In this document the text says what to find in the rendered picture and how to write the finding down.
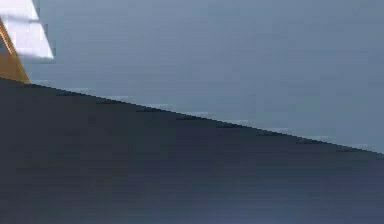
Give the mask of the white bed with wooden frame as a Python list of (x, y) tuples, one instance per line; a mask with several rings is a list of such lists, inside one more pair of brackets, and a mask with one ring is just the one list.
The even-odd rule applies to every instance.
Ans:
[(52, 60), (54, 53), (33, 0), (0, 0), (0, 78), (29, 84), (22, 56)]

